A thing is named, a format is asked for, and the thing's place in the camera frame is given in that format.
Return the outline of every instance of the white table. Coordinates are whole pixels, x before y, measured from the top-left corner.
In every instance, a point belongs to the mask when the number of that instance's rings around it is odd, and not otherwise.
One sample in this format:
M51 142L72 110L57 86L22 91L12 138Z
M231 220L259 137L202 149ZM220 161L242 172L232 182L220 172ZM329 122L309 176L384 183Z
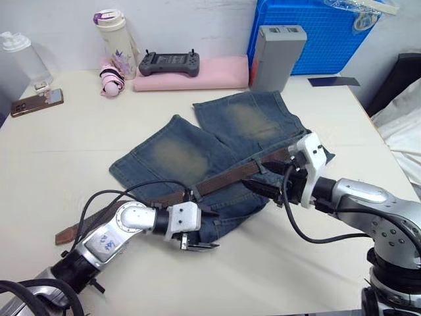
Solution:
M0 279L34 277L60 259L69 245L54 235L78 221L98 190L121 189L108 167L164 126L175 113L197 124L191 104L239 90L131 91L99 95L96 72L64 72L54 87L65 102L19 118L0 129ZM403 199L417 200L411 185L346 86L313 88L289 80L282 96L292 113L336 153L326 176L363 180ZM91 212L112 197L96 201ZM294 207L313 238L354 231L312 209ZM183 252L160 236L138 236L98 277L107 289L88 287L80 297L93 315L279 315L354 309L367 284L366 238L308 244L285 213L264 210L219 240L207 253ZM3 305L8 296L0 297Z

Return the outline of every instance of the water bottle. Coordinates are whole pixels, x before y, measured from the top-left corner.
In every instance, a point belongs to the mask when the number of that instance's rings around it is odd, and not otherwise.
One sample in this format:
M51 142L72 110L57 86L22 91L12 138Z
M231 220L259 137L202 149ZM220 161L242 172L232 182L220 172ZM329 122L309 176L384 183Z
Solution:
M53 77L31 45L30 39L21 33L11 34L10 32L4 32L0 34L0 37L4 39L3 50L13 54L18 66L34 85L35 91L48 90Z
M137 69L137 48L126 29L124 15L116 9L102 10L93 15L93 22L106 43L114 65L125 79L133 79Z

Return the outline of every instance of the gray power bank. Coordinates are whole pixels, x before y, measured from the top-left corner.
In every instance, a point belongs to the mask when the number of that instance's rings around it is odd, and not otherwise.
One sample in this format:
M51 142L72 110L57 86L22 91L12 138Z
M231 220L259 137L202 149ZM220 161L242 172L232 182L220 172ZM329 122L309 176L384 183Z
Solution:
M250 90L282 91L307 34L300 25L262 25L250 72Z

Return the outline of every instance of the bottle lid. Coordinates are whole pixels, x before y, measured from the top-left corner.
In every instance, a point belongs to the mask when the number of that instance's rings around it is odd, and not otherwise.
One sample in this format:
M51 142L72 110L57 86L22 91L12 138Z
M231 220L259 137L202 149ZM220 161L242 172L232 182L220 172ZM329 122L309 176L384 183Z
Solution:
M4 32L0 34L5 41L3 42L3 49L10 53L15 51L21 51L31 46L31 40L21 33L11 34L10 32Z
M126 25L124 14L116 9L107 9L95 13L93 22L105 32L115 31Z

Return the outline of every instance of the faded denim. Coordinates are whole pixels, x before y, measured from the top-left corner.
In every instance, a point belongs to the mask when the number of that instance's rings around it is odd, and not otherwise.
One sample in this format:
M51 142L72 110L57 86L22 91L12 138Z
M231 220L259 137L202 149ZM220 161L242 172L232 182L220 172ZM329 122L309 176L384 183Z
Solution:
M202 129L179 115L111 167L124 186L162 179L176 179L193 187L230 168L255 160L303 137L307 130L286 108L279 92L244 92L194 104ZM282 176L268 172L253 178L280 184ZM175 184L154 184L134 190L141 199L155 199L180 191ZM195 197L219 213L203 217L199 232L189 233L192 242L213 242L236 228L268 202L241 183L207 196Z

